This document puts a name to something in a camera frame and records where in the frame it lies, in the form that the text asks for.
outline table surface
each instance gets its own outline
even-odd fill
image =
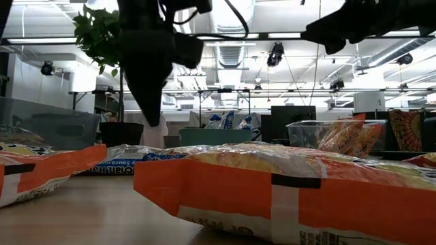
[[[133,190],[131,176],[76,176],[0,208],[0,244],[269,244],[174,218]]]

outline ceiling light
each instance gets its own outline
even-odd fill
[[[390,31],[384,37],[420,36],[419,31]]]
[[[241,33],[241,34],[239,34],[239,33],[233,33],[233,34],[226,34],[226,33],[216,33],[216,34],[221,34],[221,35],[224,35],[224,36],[226,36],[226,37],[244,37],[245,36],[245,34],[243,34],[243,33]],[[245,38],[245,39],[257,39],[257,38],[259,38],[259,34],[257,34],[257,33],[251,33],[251,34],[248,34],[248,36]],[[200,39],[200,40],[216,40],[216,39],[221,39],[220,37],[198,37],[198,39]]]
[[[300,33],[270,33],[268,38],[301,38]]]
[[[208,47],[247,47],[247,46],[256,46],[255,43],[235,43],[235,42],[223,42],[223,43],[214,43],[214,44],[206,44]]]
[[[76,40],[75,37],[7,39],[10,44],[75,44]]]
[[[58,5],[69,5],[69,1],[49,1],[49,0],[14,0],[12,5],[50,5],[51,3]]]

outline plastic storage bin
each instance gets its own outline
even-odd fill
[[[387,122],[387,120],[303,120],[287,125],[287,129],[291,146],[363,157],[370,151],[384,151]],[[362,147],[367,152],[364,155],[348,152]]]

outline orange snack bag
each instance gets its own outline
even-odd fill
[[[423,205],[436,203],[436,171],[285,146],[198,154],[137,162],[134,189],[175,217],[275,244],[436,240],[436,209]]]
[[[365,157],[369,154],[383,131],[383,125],[364,125],[359,138],[353,143],[347,154],[353,157]]]
[[[436,169],[436,152],[427,153],[417,157],[404,160],[405,163],[411,163],[420,167],[428,167]]]
[[[20,154],[2,149],[0,207],[51,192],[71,175],[94,167],[105,157],[105,146],[92,146],[71,152],[51,151],[46,155],[30,151]]]
[[[332,124],[332,126],[330,126],[328,132],[324,135],[324,137],[321,140],[320,145],[318,146],[318,149],[320,150],[325,150],[325,151],[330,151],[330,152],[338,152],[338,153],[344,153],[346,151],[343,151],[342,148],[345,147],[347,150],[348,148],[351,146],[349,144],[349,141],[354,141],[355,139],[349,139],[344,146],[341,147],[341,150],[338,150],[334,147],[335,142],[331,141],[331,139],[333,139],[334,137],[336,140],[336,143],[338,143],[337,140],[342,140],[342,142],[348,138],[348,135],[354,135],[353,132],[350,131],[350,129],[344,131],[345,129],[347,129],[350,126],[355,126],[354,128],[357,130],[359,130],[359,127],[361,125],[363,125],[363,121],[365,120],[366,116],[365,114],[359,114],[359,115],[355,115],[352,118],[344,118],[342,119],[342,121],[337,121],[334,122]]]
[[[335,136],[328,140],[320,150],[341,154],[347,152],[359,138],[363,124],[363,120],[353,122],[350,126],[340,130]]]

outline potted plant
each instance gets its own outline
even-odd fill
[[[120,67],[120,36],[121,25],[119,12],[106,10],[92,10],[83,5],[83,14],[79,13],[74,19],[74,36],[79,48],[97,63],[99,74],[107,67],[111,67],[113,77],[120,73],[120,96],[118,122],[100,123],[102,140],[108,147],[121,144],[138,145],[140,143],[143,125],[124,122],[123,103],[123,68]]]

